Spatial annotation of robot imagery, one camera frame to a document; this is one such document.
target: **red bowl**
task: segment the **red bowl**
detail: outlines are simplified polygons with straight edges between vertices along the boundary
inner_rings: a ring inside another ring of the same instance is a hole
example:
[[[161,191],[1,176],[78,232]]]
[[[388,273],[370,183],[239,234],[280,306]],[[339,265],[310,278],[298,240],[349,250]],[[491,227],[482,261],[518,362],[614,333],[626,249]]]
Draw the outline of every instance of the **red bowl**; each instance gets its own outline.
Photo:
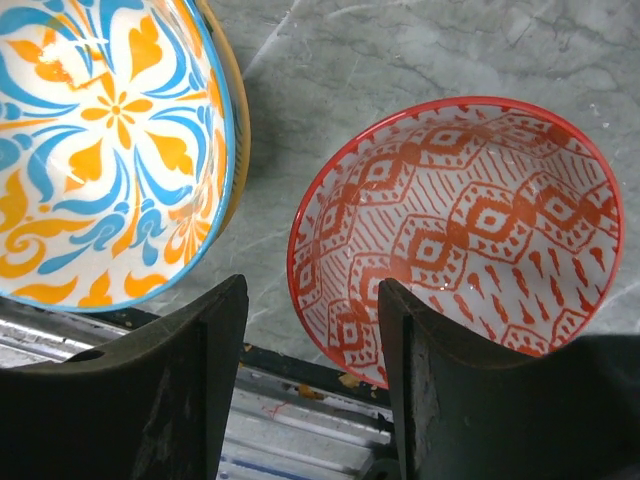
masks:
[[[538,356],[593,317],[623,238],[618,185],[586,135],[516,100],[449,98],[388,117],[324,166],[291,229],[289,291],[329,358],[386,387],[384,278]]]

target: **marble countertop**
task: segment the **marble countertop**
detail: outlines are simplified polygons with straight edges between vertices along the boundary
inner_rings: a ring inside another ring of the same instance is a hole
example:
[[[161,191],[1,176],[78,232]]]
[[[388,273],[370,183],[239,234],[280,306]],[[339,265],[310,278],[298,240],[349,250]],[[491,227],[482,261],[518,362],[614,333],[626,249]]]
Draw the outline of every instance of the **marble countertop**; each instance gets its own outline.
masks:
[[[625,256],[586,333],[640,332],[640,3],[632,0],[214,0],[251,108],[249,180],[229,228],[167,313],[233,273],[249,282],[246,340],[327,363],[293,311],[289,229],[322,165],[375,121],[456,95],[513,97],[582,129],[615,171]]]

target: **geometric pattern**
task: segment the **geometric pattern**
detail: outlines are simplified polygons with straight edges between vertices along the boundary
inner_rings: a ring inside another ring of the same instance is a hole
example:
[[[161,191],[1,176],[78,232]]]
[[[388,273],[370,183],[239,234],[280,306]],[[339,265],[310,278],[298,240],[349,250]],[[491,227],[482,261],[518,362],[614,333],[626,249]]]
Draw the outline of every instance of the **geometric pattern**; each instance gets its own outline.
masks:
[[[0,4],[0,294],[143,301],[225,213],[233,116],[210,40],[189,0]]]
[[[543,355],[586,325],[620,258],[617,186],[584,135],[519,102],[458,103],[394,116],[343,148],[291,232],[303,326],[383,387],[384,278],[488,339]]]

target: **metal track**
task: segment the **metal track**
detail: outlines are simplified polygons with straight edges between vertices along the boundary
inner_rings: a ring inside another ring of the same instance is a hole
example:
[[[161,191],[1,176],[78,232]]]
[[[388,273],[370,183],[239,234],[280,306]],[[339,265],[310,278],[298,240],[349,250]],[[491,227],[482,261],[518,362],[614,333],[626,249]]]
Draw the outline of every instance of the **metal track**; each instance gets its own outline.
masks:
[[[62,362],[127,332],[84,316],[0,300],[0,367]],[[218,479],[350,480],[389,446],[387,408],[295,378],[241,366]]]

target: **blue rim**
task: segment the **blue rim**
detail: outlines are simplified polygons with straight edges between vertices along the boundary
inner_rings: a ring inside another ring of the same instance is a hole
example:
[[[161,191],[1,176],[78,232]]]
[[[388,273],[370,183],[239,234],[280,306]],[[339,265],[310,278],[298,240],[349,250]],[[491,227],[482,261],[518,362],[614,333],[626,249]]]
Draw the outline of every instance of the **blue rim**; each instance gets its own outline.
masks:
[[[218,81],[218,89],[220,91],[220,97],[222,99],[222,107],[224,108],[224,136],[225,143],[227,144],[227,171],[225,173],[224,184],[222,186],[222,197],[220,198],[220,202],[218,203],[218,208],[216,209],[216,213],[213,217],[213,223],[211,224],[211,228],[209,229],[209,233],[207,237],[202,242],[202,245],[198,248],[196,254],[191,258],[188,264],[186,264],[178,273],[172,276],[167,283],[160,285],[149,293],[142,297],[135,298],[133,300],[128,300],[126,302],[117,303],[114,305],[107,305],[104,307],[92,307],[92,308],[81,308],[81,307],[65,307],[63,305],[51,305],[47,303],[34,302],[25,297],[18,297],[11,294],[2,294],[5,298],[10,300],[14,300],[18,303],[22,303],[24,305],[29,305],[31,307],[40,308],[43,310],[49,311],[60,311],[60,312],[69,312],[69,313],[95,313],[95,312],[109,312],[113,310],[121,310],[123,308],[132,307],[139,303],[144,303],[148,300],[151,300],[153,297],[160,295],[161,293],[167,291],[171,287],[173,287],[176,283],[178,283],[182,278],[193,269],[193,267],[202,259],[204,254],[207,252],[213,241],[216,239],[218,235],[218,231],[222,226],[222,222],[227,213],[227,208],[229,206],[229,202],[231,200],[231,191],[233,190],[233,178],[235,173],[235,150],[236,150],[236,141],[235,141],[235,122],[234,122],[234,114],[233,107],[231,103],[231,95],[229,94],[229,88],[227,86],[227,81],[224,76],[224,71],[222,69],[222,63],[220,62],[220,58],[213,46],[213,40],[209,37],[209,33],[205,26],[204,20],[200,15],[200,12],[197,10],[195,3],[193,0],[182,0],[184,4],[187,6],[191,17],[194,19],[196,28],[198,29],[198,33],[202,37],[202,43],[204,45],[204,50],[211,63],[211,67],[213,68],[216,80]]]

